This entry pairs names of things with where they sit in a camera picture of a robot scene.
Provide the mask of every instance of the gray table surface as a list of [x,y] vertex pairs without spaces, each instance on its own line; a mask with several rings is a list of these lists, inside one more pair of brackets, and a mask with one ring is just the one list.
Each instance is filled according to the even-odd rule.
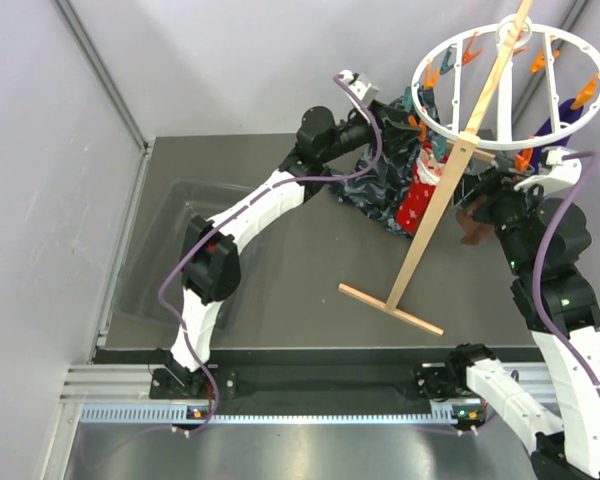
[[[150,160],[129,257],[169,183],[195,178],[255,187],[293,145],[292,135],[159,138]],[[356,155],[336,162],[349,171]],[[529,345],[513,280],[495,237],[479,247],[459,243],[449,211],[399,304],[444,328],[435,337],[339,293],[346,283],[386,300],[410,241],[382,230],[323,189],[263,232],[257,265],[241,286],[230,328],[213,346],[228,348],[455,346],[482,342]],[[168,347],[176,327],[114,318],[109,347]]]

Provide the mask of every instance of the wooden base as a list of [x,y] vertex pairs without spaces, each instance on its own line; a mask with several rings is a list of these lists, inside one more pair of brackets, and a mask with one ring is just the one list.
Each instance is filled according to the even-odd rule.
[[373,298],[367,295],[366,293],[362,293],[361,291],[356,290],[355,288],[352,288],[349,285],[341,283],[338,286],[338,290],[340,290],[342,293],[346,293],[350,297],[353,297],[357,300],[360,300],[363,303],[366,303],[367,305],[371,305],[372,307],[375,307],[378,310],[382,310],[383,312],[388,313],[389,315],[393,315],[394,317],[399,318],[403,322],[407,322],[410,325],[421,328],[422,330],[429,332],[432,335],[440,336],[444,333],[444,330],[440,327],[436,327],[431,323],[425,322],[424,320],[420,320],[418,317],[409,315],[408,313],[403,312],[402,310],[389,309],[387,308],[387,305],[384,302],[381,302],[380,300]]

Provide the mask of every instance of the red cloth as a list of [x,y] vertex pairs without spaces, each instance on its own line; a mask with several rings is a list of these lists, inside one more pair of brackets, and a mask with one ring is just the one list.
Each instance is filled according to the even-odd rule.
[[396,214],[396,221],[405,232],[415,233],[420,224],[420,220],[427,210],[431,201],[435,185],[422,183],[418,173],[418,162],[413,163],[413,181],[409,187],[409,192],[404,197],[402,205]]

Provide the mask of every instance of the robotic arm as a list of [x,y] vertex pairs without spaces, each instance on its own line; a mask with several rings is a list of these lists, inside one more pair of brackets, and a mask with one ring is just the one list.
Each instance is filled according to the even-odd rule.
[[[199,365],[190,353],[185,333],[206,362],[220,306],[240,282],[242,249],[270,223],[321,189],[329,180],[327,162],[373,142],[375,132],[370,122],[374,119],[382,132],[382,145],[376,149],[383,147],[389,155],[392,148],[401,148],[419,135],[419,129],[405,125],[404,111],[374,100],[377,89],[364,77],[345,71],[340,78],[341,86],[355,97],[356,108],[346,121],[336,125],[325,107],[309,109],[294,148],[260,187],[215,217],[191,221],[183,260],[192,248],[199,250],[182,268],[186,332],[181,326],[171,349],[174,359],[190,371]],[[541,480],[600,479],[600,312],[591,286],[574,266],[591,242],[578,207],[569,208],[549,246],[542,272],[542,302],[553,324],[586,359],[598,385],[590,380],[591,372],[541,321],[531,295],[533,260],[560,203],[543,199],[543,193],[572,186],[580,176],[580,163],[568,160],[565,153],[550,151],[544,170],[522,180],[516,172],[501,167],[467,176],[455,202],[463,207],[486,197],[473,217],[495,226],[516,276],[514,300],[545,358],[562,419],[538,404],[483,345],[463,345],[453,352],[446,366],[449,383],[473,391],[493,406],[521,439]]]

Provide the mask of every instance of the wooden stand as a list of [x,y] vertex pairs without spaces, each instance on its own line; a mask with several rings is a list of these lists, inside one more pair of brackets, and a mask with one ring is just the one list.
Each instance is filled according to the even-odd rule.
[[396,307],[398,306],[398,302],[400,301],[400,298],[402,298],[402,294],[404,293],[407,284],[411,280],[418,263],[420,263],[420,259],[422,258],[422,255],[424,254],[431,237],[433,236],[433,232],[442,218],[442,214],[449,204],[451,196],[453,195],[453,192],[458,185],[462,174],[467,168],[469,160],[471,160],[471,157],[476,150],[476,145],[480,141],[480,138],[477,136],[478,130],[487,112],[487,108],[489,108],[491,99],[493,98],[493,95],[498,87],[502,72],[511,60],[514,44],[523,30],[524,21],[529,14],[529,9],[531,8],[532,2],[533,0],[522,0],[520,4],[520,8],[516,14],[513,26],[509,30],[507,38],[498,52],[498,56],[493,64],[493,67],[491,68],[489,77],[487,77],[487,81],[484,84],[482,93],[480,94],[471,117],[469,118],[467,128],[463,132],[460,132],[458,135],[458,140],[455,142],[455,145],[451,150],[451,154],[447,160],[442,177],[440,178],[433,196],[431,197],[429,206],[422,217],[422,221],[420,222],[416,235],[411,243],[411,247],[407,252],[407,256],[402,264],[400,273],[398,273],[398,277],[396,278],[393,288],[391,289],[391,293],[389,294],[387,302],[385,303],[372,298],[369,295],[366,295],[365,293],[362,293],[344,284],[341,284],[339,287],[341,292],[344,292],[347,295],[360,300],[361,302],[383,310],[386,313],[393,315],[394,317],[397,317],[405,322],[423,328],[434,335],[441,335],[443,333],[443,330],[439,327],[435,327],[423,320],[409,315],[408,313],[397,310]]

